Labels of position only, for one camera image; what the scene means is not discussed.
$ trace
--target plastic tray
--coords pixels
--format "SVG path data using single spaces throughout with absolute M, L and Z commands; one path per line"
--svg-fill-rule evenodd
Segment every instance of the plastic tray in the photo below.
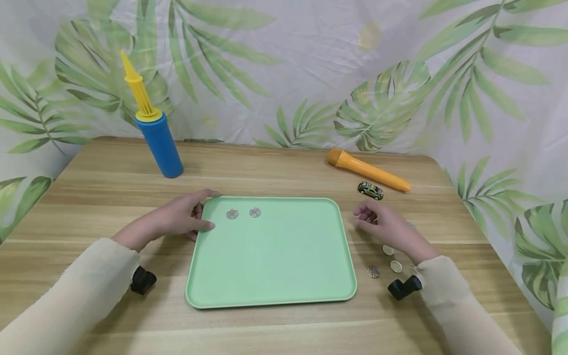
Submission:
M 237 218 L 227 218 L 230 209 Z M 191 260 L 185 295 L 195 308 L 340 301 L 357 291 L 330 199 L 218 197 L 205 204 L 203 219 L 216 227 L 199 233 Z

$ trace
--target sweater sleeve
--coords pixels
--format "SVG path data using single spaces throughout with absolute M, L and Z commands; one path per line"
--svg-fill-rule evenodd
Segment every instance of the sweater sleeve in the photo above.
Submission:
M 452 354 L 520 354 L 471 293 L 452 259 L 438 256 L 414 267 L 422 299 L 441 325 Z
M 140 255 L 111 239 L 89 246 L 36 303 L 0 332 L 0 354 L 68 354 L 120 301 Z

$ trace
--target wooden table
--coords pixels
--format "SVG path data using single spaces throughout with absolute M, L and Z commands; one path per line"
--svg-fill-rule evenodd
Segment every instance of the wooden table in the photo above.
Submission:
M 166 179 L 142 140 L 89 142 L 0 248 L 0 327 L 45 293 L 100 237 L 173 197 L 209 187 L 227 195 L 330 197 L 340 208 L 358 291 L 347 302 L 198 311 L 183 295 L 193 243 L 149 245 L 141 263 L 158 277 L 145 297 L 128 292 L 78 353 L 438 354 L 439 331 L 414 293 L 397 302 L 397 276 L 381 246 L 354 229 L 361 177 L 324 163 L 325 151 L 180 143 L 185 172 Z M 475 225 L 438 165 L 427 157 L 355 154 L 411 183 L 385 187 L 397 208 L 451 257 L 483 307 L 525 354 L 550 353 L 550 335 Z M 408 272 L 408 260 L 395 257 Z M 371 279 L 368 265 L 381 276 Z

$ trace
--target leaf-print backdrop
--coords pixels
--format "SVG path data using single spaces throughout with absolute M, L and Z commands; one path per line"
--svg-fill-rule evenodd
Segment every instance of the leaf-print backdrop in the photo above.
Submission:
M 86 140 L 141 136 L 123 49 L 178 140 L 432 156 L 552 326 L 568 0 L 0 6 L 0 241 Z

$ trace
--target toy car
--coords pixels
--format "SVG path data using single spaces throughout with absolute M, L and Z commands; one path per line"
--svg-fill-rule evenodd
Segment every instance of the toy car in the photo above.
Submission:
M 357 190 L 359 190 L 359 192 L 362 194 L 371 196 L 375 200 L 382 200 L 384 196 L 383 190 L 379 189 L 377 186 L 373 185 L 372 183 L 366 181 L 361 182 Z

